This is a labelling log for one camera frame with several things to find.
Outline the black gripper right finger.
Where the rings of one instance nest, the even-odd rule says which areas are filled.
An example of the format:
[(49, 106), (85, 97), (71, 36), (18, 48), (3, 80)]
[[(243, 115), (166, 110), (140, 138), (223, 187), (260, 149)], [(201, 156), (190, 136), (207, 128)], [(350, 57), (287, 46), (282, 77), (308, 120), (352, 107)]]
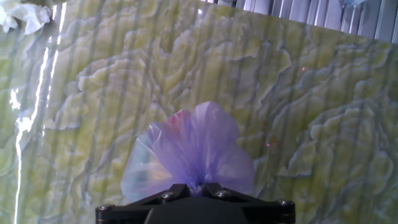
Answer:
[(227, 202), (240, 208), (249, 223), (295, 224), (295, 203), (287, 199), (266, 202), (222, 187), (218, 183), (204, 184), (202, 196)]

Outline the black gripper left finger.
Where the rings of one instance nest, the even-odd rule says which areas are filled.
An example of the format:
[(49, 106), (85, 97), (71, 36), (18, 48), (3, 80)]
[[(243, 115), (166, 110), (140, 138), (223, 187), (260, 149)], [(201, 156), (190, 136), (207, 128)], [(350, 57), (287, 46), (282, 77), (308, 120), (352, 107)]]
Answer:
[(96, 224), (144, 223), (149, 212), (160, 205), (190, 196), (186, 184), (173, 184), (169, 189), (128, 205), (102, 204), (95, 209)]

